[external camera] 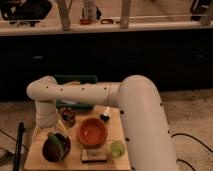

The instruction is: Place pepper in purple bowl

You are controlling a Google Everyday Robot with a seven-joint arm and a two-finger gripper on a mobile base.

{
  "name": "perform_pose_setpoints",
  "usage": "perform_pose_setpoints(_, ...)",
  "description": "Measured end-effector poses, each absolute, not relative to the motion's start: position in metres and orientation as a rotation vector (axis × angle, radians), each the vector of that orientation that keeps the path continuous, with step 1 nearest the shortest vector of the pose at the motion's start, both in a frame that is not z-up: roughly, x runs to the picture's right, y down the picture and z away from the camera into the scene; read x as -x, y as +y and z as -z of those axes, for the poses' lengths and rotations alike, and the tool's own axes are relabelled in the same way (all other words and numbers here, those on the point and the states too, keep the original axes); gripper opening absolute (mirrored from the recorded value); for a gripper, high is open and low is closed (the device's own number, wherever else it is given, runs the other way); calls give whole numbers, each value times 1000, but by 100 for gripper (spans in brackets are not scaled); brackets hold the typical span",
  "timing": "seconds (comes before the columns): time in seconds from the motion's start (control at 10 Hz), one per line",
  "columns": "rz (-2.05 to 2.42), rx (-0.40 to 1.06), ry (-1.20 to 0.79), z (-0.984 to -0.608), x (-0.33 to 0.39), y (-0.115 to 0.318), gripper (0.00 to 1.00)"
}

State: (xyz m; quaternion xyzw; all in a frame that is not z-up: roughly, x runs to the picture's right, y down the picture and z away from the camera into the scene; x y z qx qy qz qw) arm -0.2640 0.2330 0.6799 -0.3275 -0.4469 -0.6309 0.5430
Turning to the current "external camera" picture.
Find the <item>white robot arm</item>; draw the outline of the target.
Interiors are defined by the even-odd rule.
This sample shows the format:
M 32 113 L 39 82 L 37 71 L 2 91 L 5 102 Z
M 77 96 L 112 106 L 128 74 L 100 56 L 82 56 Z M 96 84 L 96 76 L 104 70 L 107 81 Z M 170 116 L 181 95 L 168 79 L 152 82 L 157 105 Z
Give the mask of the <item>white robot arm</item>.
M 57 123 L 58 99 L 118 108 L 135 171 L 180 171 L 162 101 L 150 79 L 133 75 L 121 82 L 60 85 L 45 76 L 31 82 L 26 92 L 35 101 L 41 128 Z

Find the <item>clear plastic gripper body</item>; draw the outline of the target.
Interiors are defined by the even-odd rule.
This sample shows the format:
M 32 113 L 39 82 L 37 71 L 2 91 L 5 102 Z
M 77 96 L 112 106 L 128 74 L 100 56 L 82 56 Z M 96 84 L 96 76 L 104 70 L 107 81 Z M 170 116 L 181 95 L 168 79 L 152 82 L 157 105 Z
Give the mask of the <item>clear plastic gripper body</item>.
M 65 138 L 68 137 L 68 131 L 67 128 L 65 127 L 64 123 L 59 120 L 54 126 L 49 127 L 49 128 L 40 128 L 40 127 L 35 127 L 32 140 L 37 141 L 37 140 L 43 140 L 47 137 L 48 133 L 60 133 L 62 134 Z

